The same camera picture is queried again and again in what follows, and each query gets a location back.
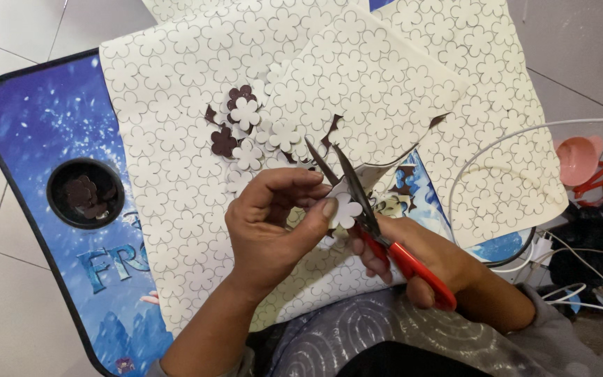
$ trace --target patterned fabric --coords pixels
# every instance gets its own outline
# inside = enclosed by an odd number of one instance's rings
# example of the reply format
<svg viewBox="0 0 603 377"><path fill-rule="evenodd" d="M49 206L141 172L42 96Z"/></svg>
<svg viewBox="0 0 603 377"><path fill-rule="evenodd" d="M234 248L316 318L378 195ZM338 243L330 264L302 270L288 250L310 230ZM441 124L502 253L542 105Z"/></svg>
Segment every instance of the patterned fabric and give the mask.
<svg viewBox="0 0 603 377"><path fill-rule="evenodd" d="M302 136L317 146L329 137L356 164L386 163L451 111L419 147L448 203L449 182L480 146L543 121L503 0L399 0L373 15L365 1L154 3L159 20L174 21L105 42L100 55L175 335L233 267L227 206L262 168L303 164ZM209 104L216 114L207 118ZM333 115L344 118L328 135ZM223 122L240 140L231 158ZM335 155L327 160L340 174ZM547 130L477 160L454 198L458 241L477 244L556 216L565 200L558 166ZM289 223L302 216L293 211ZM384 288L366 277L346 236L339 228L325 237L260 305L251 330Z"/></svg>

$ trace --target scissor blade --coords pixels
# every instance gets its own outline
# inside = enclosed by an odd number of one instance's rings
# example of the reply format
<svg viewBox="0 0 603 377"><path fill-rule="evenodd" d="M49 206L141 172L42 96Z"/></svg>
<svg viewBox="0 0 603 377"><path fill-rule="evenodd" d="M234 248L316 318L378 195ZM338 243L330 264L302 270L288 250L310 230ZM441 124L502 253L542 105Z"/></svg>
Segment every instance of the scissor blade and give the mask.
<svg viewBox="0 0 603 377"><path fill-rule="evenodd" d="M364 231L370 233L371 236L380 236L381 231L379 230L379 224L376 221L376 216L374 216L374 211L371 209L369 198L367 198L366 194L364 193L362 183L357 177L355 169L352 168L350 160L348 160L346 155L343 154L336 144L332 145L332 148L334 148L336 155L339 157L339 163L344 171L344 177L348 180L348 190L350 190L350 195L352 196L353 200L360 203L362 206L363 219L361 219L362 221L360 221L360 224L366 227Z"/></svg>
<svg viewBox="0 0 603 377"><path fill-rule="evenodd" d="M306 137L304 137L304 140L306 141L308 150L311 152L311 157L313 157L315 162L318 164L318 167L322 170L322 173L327 177L332 186L336 186L341 181L339 177L334 174L332 169L327 165L327 162L320 157L318 151L313 148L311 141L308 141Z"/></svg>

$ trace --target black cup holder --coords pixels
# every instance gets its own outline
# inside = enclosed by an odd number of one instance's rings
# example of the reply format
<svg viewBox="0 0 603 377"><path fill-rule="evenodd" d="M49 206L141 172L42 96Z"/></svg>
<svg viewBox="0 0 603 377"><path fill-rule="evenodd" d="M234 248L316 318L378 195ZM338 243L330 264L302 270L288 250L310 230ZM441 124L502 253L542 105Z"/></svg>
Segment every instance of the black cup holder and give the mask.
<svg viewBox="0 0 603 377"><path fill-rule="evenodd" d="M125 204L120 177L91 158L75 158L58 166L48 179L46 197L55 215L80 229L108 225Z"/></svg>

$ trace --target red scissor handle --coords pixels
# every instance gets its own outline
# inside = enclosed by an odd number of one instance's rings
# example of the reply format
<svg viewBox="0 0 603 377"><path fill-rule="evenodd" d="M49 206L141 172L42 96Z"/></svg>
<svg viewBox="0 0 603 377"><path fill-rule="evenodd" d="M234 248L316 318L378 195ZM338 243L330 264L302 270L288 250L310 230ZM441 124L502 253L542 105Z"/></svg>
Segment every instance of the red scissor handle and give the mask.
<svg viewBox="0 0 603 377"><path fill-rule="evenodd" d="M441 309L444 311L454 311L457 307L457 300L455 299L455 295L453 292L448 289L448 287L441 281L432 271L430 271L425 265L419 261L416 257L414 257L411 253L408 252L401 244L395 242L390 246L390 248L385 250L383 245L376 242L368 233L362 230L361 227L357 227L360 232L360 236L364 243L366 243L371 250L374 252L374 255L385 262L386 268L390 269L390 259L387 257L387 253L389 252L390 256L401 273L404 275L406 280L413 278L415 275L420 276L424 281L426 281L432 290L434 291L434 307L437 309Z"/></svg>

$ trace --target person's left hand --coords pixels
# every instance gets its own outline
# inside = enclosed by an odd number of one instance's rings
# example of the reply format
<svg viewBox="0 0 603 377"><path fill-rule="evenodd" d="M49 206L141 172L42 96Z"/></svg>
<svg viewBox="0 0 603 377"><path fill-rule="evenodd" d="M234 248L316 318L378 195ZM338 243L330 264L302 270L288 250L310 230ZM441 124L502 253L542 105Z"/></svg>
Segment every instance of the person's left hand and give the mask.
<svg viewBox="0 0 603 377"><path fill-rule="evenodd" d="M304 168L264 170L230 203L224 216L234 250L228 279L262 300L282 282L325 236L336 212L323 175ZM306 216L292 230L286 219L293 207Z"/></svg>

